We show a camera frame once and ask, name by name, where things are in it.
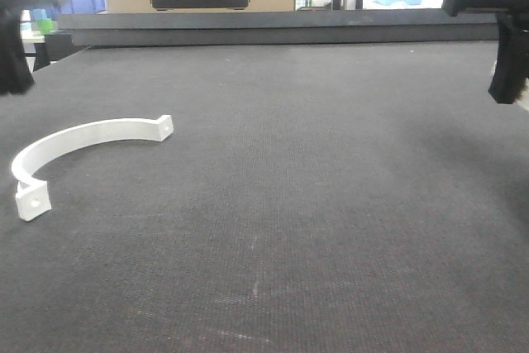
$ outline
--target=blue tray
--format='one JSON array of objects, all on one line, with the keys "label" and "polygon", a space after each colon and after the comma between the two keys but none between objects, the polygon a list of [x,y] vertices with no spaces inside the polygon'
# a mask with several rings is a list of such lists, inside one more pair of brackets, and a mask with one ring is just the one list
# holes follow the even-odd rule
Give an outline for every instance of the blue tray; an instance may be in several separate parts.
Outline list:
[{"label": "blue tray", "polygon": [[376,3],[382,4],[384,6],[391,6],[396,2],[405,2],[410,6],[418,6],[421,4],[422,0],[374,0]]}]

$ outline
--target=green object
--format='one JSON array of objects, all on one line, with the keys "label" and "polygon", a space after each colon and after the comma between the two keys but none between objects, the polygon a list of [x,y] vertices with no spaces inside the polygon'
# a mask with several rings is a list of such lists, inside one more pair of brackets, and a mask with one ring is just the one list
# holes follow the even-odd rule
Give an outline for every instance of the green object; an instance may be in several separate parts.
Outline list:
[{"label": "green object", "polygon": [[42,35],[47,35],[53,31],[53,22],[51,21],[51,18],[37,21],[36,26]]}]

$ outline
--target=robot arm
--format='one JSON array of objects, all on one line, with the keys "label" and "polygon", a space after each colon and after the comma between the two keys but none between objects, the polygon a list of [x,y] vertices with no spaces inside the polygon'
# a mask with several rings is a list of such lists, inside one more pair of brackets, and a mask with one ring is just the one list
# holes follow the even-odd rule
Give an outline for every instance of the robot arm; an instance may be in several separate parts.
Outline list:
[{"label": "robot arm", "polygon": [[25,93],[34,83],[20,34],[21,11],[64,0],[0,0],[0,95]]},{"label": "robot arm", "polygon": [[488,92],[497,103],[514,103],[529,78],[529,0],[444,0],[443,10],[495,12],[499,29],[498,60]]}]

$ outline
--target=curved plastic part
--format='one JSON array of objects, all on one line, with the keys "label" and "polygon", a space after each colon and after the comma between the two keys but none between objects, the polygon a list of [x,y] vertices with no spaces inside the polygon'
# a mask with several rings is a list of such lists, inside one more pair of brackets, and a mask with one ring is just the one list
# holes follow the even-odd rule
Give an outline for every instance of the curved plastic part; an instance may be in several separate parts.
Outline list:
[{"label": "curved plastic part", "polygon": [[11,170],[18,180],[18,215],[24,221],[31,221],[51,210],[48,183],[32,175],[52,160],[87,146],[111,141],[147,140],[164,141],[173,133],[170,115],[158,120],[113,119],[83,124],[56,132],[29,145],[12,162]]}]

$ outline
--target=dark gray table surface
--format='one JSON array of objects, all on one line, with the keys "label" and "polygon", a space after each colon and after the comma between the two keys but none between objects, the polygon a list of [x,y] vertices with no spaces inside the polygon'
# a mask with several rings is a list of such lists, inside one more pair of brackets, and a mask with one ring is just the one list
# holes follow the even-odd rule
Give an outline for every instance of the dark gray table surface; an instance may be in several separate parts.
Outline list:
[{"label": "dark gray table surface", "polygon": [[[529,113],[494,43],[85,50],[0,98],[0,351],[527,352]],[[15,154],[118,117],[165,142]]]}]

